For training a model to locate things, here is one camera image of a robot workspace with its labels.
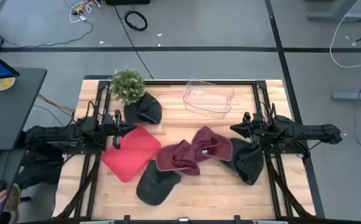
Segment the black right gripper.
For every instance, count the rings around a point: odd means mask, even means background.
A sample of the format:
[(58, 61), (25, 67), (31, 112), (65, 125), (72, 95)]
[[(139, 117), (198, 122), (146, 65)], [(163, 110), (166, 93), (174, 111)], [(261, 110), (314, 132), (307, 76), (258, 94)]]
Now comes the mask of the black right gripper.
[(231, 125), (230, 129), (249, 139), (251, 148), (256, 149), (259, 147), (259, 136), (263, 133), (264, 117), (261, 113), (253, 113), (251, 116), (249, 112), (245, 112), (244, 120), (246, 123)]

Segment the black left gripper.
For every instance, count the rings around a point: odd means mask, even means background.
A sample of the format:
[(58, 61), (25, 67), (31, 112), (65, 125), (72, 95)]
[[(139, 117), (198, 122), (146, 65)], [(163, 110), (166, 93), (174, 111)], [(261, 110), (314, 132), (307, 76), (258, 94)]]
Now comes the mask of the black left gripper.
[(120, 134), (128, 134), (134, 128), (136, 128), (135, 124), (127, 124), (121, 123), (121, 112), (120, 110), (115, 110), (115, 114), (105, 114), (104, 115), (104, 125), (105, 130), (108, 136), (113, 136), (113, 146), (115, 149), (119, 149), (120, 145)]

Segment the black baseball cap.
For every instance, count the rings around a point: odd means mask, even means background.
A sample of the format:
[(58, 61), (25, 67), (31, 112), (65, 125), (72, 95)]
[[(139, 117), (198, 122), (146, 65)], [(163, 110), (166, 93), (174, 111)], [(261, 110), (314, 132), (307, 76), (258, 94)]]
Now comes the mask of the black baseball cap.
[(263, 170), (263, 153), (259, 145), (243, 139), (230, 138), (232, 143), (231, 161), (221, 163), (233, 170), (247, 185), (254, 185)]
[(159, 124), (162, 119), (162, 106), (150, 93), (145, 92), (140, 99), (124, 106), (127, 123)]
[(159, 171), (155, 160), (150, 160), (136, 187), (137, 197), (144, 203), (157, 206), (163, 203), (181, 175), (174, 171)]

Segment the maroon baseball cap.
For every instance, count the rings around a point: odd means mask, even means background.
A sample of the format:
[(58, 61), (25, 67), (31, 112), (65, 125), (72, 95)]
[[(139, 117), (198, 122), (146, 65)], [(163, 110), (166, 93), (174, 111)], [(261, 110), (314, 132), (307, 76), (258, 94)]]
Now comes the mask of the maroon baseball cap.
[(203, 126), (196, 132), (191, 146), (197, 162), (211, 157), (231, 161), (233, 156), (232, 142), (225, 136), (216, 134), (208, 126)]
[(200, 175), (192, 146), (185, 139), (163, 147), (156, 156), (156, 166), (161, 172), (180, 171), (187, 175)]

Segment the red cloth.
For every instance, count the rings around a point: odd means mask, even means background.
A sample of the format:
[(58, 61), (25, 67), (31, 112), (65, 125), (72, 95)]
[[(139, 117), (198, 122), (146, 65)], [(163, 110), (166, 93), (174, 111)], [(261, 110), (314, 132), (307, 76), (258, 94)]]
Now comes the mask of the red cloth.
[(161, 143), (141, 124), (120, 139), (120, 149), (109, 147), (103, 163), (123, 183), (130, 182), (161, 149)]

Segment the green potted plant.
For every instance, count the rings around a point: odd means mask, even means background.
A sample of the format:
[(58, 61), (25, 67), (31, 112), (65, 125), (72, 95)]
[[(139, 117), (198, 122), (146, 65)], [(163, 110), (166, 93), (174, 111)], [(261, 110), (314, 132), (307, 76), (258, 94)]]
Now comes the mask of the green potted plant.
[(137, 70), (115, 70), (111, 78), (110, 92), (124, 105), (136, 103), (144, 95), (144, 79)]

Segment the clear plastic bin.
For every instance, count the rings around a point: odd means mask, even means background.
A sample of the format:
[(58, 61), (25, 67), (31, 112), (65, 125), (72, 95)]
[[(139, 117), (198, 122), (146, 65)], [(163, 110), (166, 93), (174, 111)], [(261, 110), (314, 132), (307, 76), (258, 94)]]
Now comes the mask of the clear plastic bin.
[(185, 109), (211, 118), (224, 119), (232, 109), (235, 90), (202, 80), (188, 80), (183, 94)]

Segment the gray desk foot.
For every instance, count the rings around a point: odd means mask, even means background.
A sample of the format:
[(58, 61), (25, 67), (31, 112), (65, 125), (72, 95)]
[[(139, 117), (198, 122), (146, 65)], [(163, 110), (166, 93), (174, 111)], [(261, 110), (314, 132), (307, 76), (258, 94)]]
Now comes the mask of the gray desk foot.
[(361, 101), (361, 92), (333, 91), (331, 97), (334, 100)]
[(346, 21), (346, 22), (361, 22), (361, 14), (353, 13), (358, 0), (342, 0), (340, 6), (330, 12), (308, 12), (307, 18), (311, 20), (328, 20), (328, 21)]

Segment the dark gray desk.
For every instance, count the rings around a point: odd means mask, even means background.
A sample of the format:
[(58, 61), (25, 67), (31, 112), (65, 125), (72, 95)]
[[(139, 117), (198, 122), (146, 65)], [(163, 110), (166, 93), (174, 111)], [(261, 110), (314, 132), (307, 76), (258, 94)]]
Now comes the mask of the dark gray desk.
[(16, 143), (24, 129), (47, 70), (44, 68), (21, 68), (20, 76), (7, 90), (0, 91), (0, 180), (10, 191), (26, 150)]

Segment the black box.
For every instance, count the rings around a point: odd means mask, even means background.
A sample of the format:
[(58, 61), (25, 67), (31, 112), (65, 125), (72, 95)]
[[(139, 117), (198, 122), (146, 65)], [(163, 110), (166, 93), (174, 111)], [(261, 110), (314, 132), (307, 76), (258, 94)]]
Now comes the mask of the black box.
[(105, 0), (107, 5), (133, 5), (133, 4), (149, 4), (151, 0)]

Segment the black aluminium table frame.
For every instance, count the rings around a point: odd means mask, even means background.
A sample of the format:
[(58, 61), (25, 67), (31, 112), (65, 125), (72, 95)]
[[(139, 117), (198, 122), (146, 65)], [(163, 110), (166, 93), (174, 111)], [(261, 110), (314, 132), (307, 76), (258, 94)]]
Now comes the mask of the black aluminium table frame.
[[(191, 141), (194, 134), (208, 126), (214, 132), (234, 138), (230, 129), (240, 123), (245, 112), (256, 111), (256, 100), (262, 105), (274, 104), (276, 112), (291, 116), (289, 102), (281, 80), (261, 80), (253, 85), (249, 80), (232, 80), (228, 86), (235, 91), (232, 108), (222, 119), (187, 111), (183, 95), (184, 80), (150, 80), (146, 90), (162, 105), (162, 121), (147, 125), (147, 130), (163, 145), (181, 140)], [(120, 220), (129, 216), (131, 221), (159, 222), (186, 218), (190, 221), (274, 219), (277, 215), (296, 216), (295, 209), (284, 199), (281, 189), (272, 190), (274, 180), (262, 171), (254, 185), (246, 185), (241, 178), (217, 159), (199, 163), (200, 175), (183, 175), (169, 196), (157, 206), (142, 202), (136, 195), (139, 178), (124, 183), (106, 165), (98, 171), (94, 195), (84, 194), (81, 215), (92, 212), (94, 220)]]

